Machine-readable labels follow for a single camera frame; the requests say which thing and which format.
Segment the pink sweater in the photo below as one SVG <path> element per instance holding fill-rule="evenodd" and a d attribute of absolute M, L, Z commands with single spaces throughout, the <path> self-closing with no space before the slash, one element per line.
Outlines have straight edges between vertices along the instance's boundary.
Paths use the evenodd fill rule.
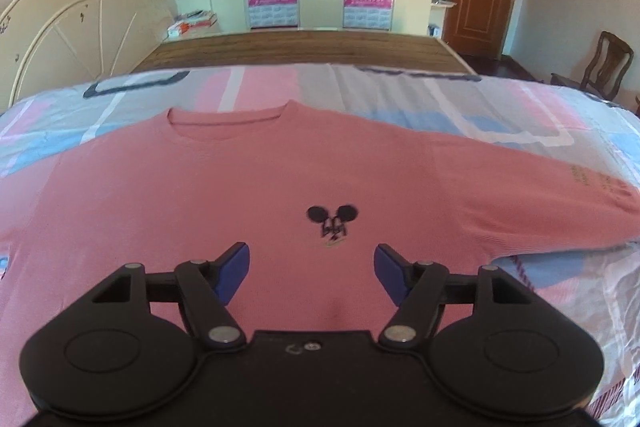
<path fill-rule="evenodd" d="M 2 180 L 1 421 L 32 416 L 25 341 L 128 262 L 169 271 L 244 242 L 231 311 L 247 332 L 378 331 L 392 312 L 378 244 L 472 273 L 638 235 L 638 190 L 567 162 L 295 102 L 172 108 Z"/>

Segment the patterned bed sheet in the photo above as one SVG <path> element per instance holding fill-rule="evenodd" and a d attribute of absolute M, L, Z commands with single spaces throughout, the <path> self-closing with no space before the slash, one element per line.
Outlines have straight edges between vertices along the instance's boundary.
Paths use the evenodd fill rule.
<path fill-rule="evenodd" d="M 639 192 L 639 121 L 582 92 L 492 77 L 338 65 L 157 70 L 26 98 L 1 118 L 9 174 L 176 108 L 228 114 L 295 102 L 415 132 L 462 136 L 614 176 Z M 604 375 L 590 412 L 639 419 L 639 235 L 605 249 L 492 260 L 599 343 Z"/>

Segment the stack of books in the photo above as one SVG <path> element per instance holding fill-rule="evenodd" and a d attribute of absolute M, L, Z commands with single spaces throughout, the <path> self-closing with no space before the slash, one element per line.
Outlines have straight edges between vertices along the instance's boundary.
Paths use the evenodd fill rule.
<path fill-rule="evenodd" d="M 177 39 L 192 30 L 212 28 L 216 25 L 217 20 L 218 17 L 214 12 L 206 10 L 178 15 L 167 28 L 166 35 L 168 39 Z"/>

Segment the wooden chair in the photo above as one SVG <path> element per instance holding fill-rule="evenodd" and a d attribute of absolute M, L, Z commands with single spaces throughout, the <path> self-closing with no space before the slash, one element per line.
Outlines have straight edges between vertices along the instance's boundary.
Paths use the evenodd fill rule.
<path fill-rule="evenodd" d="M 587 94 L 613 102 L 631 64 L 634 50 L 612 32 L 601 31 L 593 57 L 582 74 L 582 80 L 575 81 L 559 74 L 552 74 L 552 86 L 576 89 Z"/>

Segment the cream round headboard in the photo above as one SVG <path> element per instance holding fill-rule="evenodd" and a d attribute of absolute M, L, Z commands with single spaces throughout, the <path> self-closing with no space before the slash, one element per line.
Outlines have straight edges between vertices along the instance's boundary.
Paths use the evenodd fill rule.
<path fill-rule="evenodd" d="M 1 14 L 1 107 L 127 75 L 173 21 L 167 0 L 13 0 Z"/>

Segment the wooden bed frame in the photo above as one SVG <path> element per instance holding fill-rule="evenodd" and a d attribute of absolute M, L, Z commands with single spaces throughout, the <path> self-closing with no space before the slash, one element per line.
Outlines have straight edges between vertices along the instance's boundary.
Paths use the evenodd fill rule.
<path fill-rule="evenodd" d="M 342 64 L 471 74 L 442 40 L 364 30 L 267 30 L 213 35 L 158 46 L 134 69 L 283 64 Z"/>

